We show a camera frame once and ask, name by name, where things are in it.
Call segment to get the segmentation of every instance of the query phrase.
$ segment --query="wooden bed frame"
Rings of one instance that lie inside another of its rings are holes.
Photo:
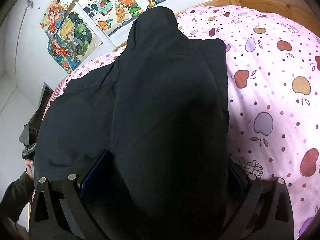
[[[248,7],[260,12],[272,12],[280,14],[288,19],[291,19],[320,37],[320,23],[316,16],[313,14],[310,7],[304,0],[212,0],[209,2],[201,3],[199,5],[208,6],[224,6],[224,5],[239,5],[242,7]],[[125,41],[120,46],[114,49],[114,51],[125,46]]]

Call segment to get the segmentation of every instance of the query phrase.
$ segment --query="blue artwork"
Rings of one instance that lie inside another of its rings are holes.
[[[48,52],[67,73],[71,73],[80,62],[72,49],[57,34],[49,40]]]

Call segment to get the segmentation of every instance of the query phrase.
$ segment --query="apple print bedding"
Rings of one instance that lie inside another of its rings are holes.
[[[190,39],[225,42],[228,154],[247,174],[285,180],[297,239],[320,205],[320,39],[285,17],[240,6],[197,6],[176,19]],[[124,49],[80,65],[50,101],[70,79],[112,63]]]

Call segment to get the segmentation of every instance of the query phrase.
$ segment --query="black fabric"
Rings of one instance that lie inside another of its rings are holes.
[[[17,222],[23,208],[28,204],[33,190],[33,180],[26,172],[22,173],[20,178],[12,182],[4,193],[0,203],[3,213],[13,222]]]
[[[147,10],[114,63],[71,80],[51,102],[35,181],[65,179],[110,149],[109,191],[88,206],[112,240],[212,239],[227,196],[227,85],[223,41],[190,40],[172,11]],[[119,227],[126,236],[110,233],[111,220],[128,226]]]

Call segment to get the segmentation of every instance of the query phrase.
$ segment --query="human hand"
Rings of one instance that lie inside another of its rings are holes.
[[[33,180],[33,173],[32,173],[32,169],[30,167],[30,165],[33,165],[33,160],[26,159],[24,164],[25,164],[25,166],[27,168],[27,175],[30,177],[30,179]]]

